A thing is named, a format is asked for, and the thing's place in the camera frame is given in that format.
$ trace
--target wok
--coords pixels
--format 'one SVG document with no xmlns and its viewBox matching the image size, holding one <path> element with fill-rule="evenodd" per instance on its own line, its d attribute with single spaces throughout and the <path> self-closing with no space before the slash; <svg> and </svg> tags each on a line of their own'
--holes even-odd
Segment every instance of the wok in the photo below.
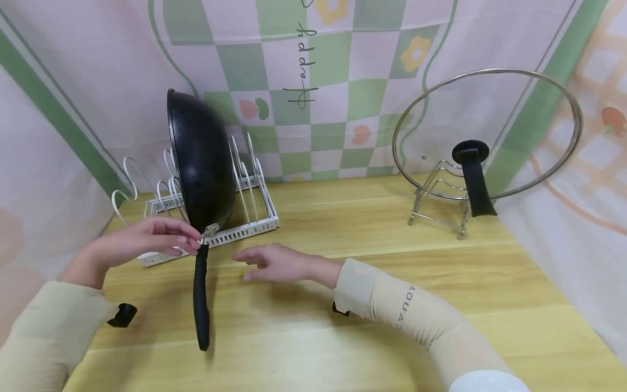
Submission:
<svg viewBox="0 0 627 392">
<path fill-rule="evenodd" d="M 236 196 L 228 136 L 219 116 L 202 100 L 173 89 L 167 92 L 172 156 L 189 224 L 204 239 L 231 216 Z M 194 271 L 194 320 L 200 350 L 209 347 L 205 278 L 209 246 L 203 243 Z"/>
</svg>

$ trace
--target black pan handle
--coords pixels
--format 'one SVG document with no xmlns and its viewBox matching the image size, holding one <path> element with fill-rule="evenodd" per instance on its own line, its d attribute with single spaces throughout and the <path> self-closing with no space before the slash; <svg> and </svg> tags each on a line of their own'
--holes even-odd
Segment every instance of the black pan handle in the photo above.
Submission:
<svg viewBox="0 0 627 392">
<path fill-rule="evenodd" d="M 453 160 L 461 165 L 468 191 L 468 201 L 472 216 L 497 215 L 488 187 L 483 177 L 481 163 L 490 153 L 488 145 L 480 140 L 466 140 L 453 149 Z"/>
<path fill-rule="evenodd" d="M 202 351 L 207 351 L 209 348 L 209 310 L 207 309 L 205 283 L 208 253 L 209 245 L 200 247 L 196 255 L 196 269 L 194 270 L 194 320 L 196 321 L 198 347 Z"/>
</svg>

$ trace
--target black plastic part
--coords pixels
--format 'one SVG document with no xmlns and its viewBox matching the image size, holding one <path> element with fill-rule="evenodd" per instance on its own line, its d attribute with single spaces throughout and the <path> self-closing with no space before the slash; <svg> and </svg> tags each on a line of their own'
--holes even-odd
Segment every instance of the black plastic part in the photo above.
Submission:
<svg viewBox="0 0 627 392">
<path fill-rule="evenodd" d="M 337 310 L 337 308 L 335 307 L 335 302 L 333 303 L 333 308 L 332 308 L 332 310 L 333 310 L 333 313 L 339 313 L 339 314 L 344 315 L 344 316 L 346 316 L 346 317 L 348 317 L 348 316 L 349 316 L 349 314 L 350 314 L 350 312 L 342 313 L 342 312 L 340 312 L 339 310 Z"/>
<path fill-rule="evenodd" d="M 120 304 L 115 317 L 107 321 L 107 324 L 115 328 L 126 328 L 133 321 L 135 314 L 137 314 L 136 307 L 131 304 Z"/>
<path fill-rule="evenodd" d="M 453 160 L 461 165 L 468 191 L 472 216 L 497 215 L 483 177 L 481 163 L 488 158 L 490 148 L 480 140 L 466 140 L 453 148 Z"/>
<path fill-rule="evenodd" d="M 196 269 L 194 271 L 194 320 L 196 321 L 198 347 L 202 351 L 207 351 L 209 348 L 209 309 L 207 309 L 207 291 L 205 283 L 208 252 L 209 245 L 200 247 L 196 255 Z"/>
</svg>

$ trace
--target white cuff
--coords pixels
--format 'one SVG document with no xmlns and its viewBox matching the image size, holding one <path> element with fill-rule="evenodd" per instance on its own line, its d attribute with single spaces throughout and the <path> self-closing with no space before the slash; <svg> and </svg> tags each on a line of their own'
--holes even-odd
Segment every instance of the white cuff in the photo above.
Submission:
<svg viewBox="0 0 627 392">
<path fill-rule="evenodd" d="M 475 370 L 455 379 L 448 392 L 530 392 L 516 376 L 499 370 Z"/>
</svg>

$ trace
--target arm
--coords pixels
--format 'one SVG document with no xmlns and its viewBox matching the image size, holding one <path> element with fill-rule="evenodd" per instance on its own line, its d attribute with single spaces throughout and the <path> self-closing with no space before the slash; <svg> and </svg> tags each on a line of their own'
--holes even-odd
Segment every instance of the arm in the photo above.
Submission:
<svg viewBox="0 0 627 392">
<path fill-rule="evenodd" d="M 89 249 L 79 253 L 59 281 L 46 283 L 13 324 L 0 349 L 1 390 L 61 391 L 96 330 L 115 316 L 117 307 L 101 290 L 73 283 L 97 275 L 102 281 L 104 274 L 92 261 Z"/>
<path fill-rule="evenodd" d="M 107 271 L 149 251 L 195 253 L 201 235 L 171 218 L 151 217 L 87 245 L 28 304 L 0 348 L 0 390 L 59 392 L 96 331 L 117 313 L 102 292 Z"/>
<path fill-rule="evenodd" d="M 250 248 L 233 258 L 260 266 L 246 280 L 313 280 L 333 290 L 338 312 L 400 329 L 427 349 L 450 392 L 528 392 L 453 306 L 411 283 L 351 258 L 335 262 L 277 244 Z"/>
<path fill-rule="evenodd" d="M 332 282 L 335 306 L 400 329 L 423 345 L 450 391 L 528 391 L 483 336 L 443 299 L 357 260 L 328 262 L 314 280 Z"/>
</svg>

